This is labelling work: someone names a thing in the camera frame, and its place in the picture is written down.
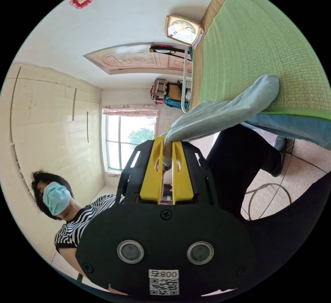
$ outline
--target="leg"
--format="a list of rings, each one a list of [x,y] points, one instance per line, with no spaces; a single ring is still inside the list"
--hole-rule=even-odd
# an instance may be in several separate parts
[[[258,133],[236,125],[220,132],[207,163],[221,208],[241,217],[242,201],[256,174],[260,169],[277,174],[281,155]]]
[[[315,227],[330,191],[331,172],[283,210],[245,222],[258,256],[250,287],[269,277],[300,248]]]

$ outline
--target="black shoe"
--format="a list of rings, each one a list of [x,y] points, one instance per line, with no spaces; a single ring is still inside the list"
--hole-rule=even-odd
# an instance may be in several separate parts
[[[280,166],[279,171],[276,174],[272,175],[274,178],[277,178],[278,176],[280,176],[282,174],[283,166],[284,166],[284,158],[285,158],[286,149],[287,149],[287,143],[288,143],[287,138],[283,138],[283,137],[276,138],[274,147],[280,153],[281,166]]]

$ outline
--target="window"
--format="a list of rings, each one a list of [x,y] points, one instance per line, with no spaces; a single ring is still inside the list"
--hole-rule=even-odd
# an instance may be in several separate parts
[[[156,120],[156,117],[106,116],[108,168],[123,170],[135,147],[154,139]]]

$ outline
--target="face mask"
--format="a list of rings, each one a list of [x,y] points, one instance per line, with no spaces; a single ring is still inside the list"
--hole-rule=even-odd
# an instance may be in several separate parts
[[[71,195],[65,186],[51,182],[45,187],[42,199],[51,214],[57,216],[69,205]]]

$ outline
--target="hand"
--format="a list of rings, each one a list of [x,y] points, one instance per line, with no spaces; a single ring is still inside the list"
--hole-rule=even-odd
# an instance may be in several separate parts
[[[158,170],[159,169],[159,161],[160,160],[158,160],[157,162],[156,162],[156,165],[155,165],[155,169],[156,170]],[[170,166],[169,167],[167,167],[167,166],[165,166],[163,163],[162,163],[162,174],[165,174],[168,170],[170,170],[171,169],[171,164],[170,164]]]

